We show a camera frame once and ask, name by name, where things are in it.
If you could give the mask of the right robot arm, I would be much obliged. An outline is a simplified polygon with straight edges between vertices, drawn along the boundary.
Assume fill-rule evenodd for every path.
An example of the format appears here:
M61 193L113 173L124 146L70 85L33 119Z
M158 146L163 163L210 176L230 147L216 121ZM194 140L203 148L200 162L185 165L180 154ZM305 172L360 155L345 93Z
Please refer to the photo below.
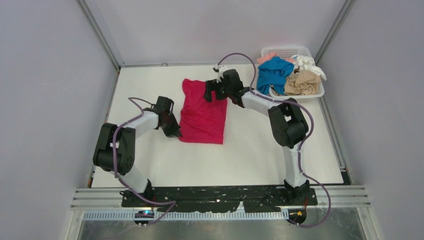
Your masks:
M213 70L217 77L206 81L203 98L207 102L231 99L233 104L269 118L272 136L284 155L284 196L291 205L299 205L310 189L310 182L302 169L302 143L309 126L300 105L293 98L275 100L244 86L235 69L215 66Z

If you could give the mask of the magenta t shirt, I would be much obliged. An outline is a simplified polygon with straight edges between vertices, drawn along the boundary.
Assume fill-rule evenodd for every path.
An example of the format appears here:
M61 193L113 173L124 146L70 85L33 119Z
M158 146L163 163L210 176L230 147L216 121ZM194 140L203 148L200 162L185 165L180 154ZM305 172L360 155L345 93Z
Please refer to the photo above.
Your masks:
M204 99L206 83L184 79L182 91L184 103L180 111L179 140L184 143L217 144L224 143L228 101L208 102Z

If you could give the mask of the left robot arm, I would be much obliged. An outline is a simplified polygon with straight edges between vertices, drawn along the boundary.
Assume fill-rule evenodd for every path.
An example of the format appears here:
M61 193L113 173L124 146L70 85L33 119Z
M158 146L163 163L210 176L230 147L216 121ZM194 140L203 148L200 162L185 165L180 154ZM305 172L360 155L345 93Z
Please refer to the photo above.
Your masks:
M151 130L162 129L168 138L182 137L181 127L173 113L174 101L159 96L150 107L140 108L140 114L121 124L102 125L93 154L93 164L111 173L134 194L141 207L153 202L151 181L135 166L136 140Z

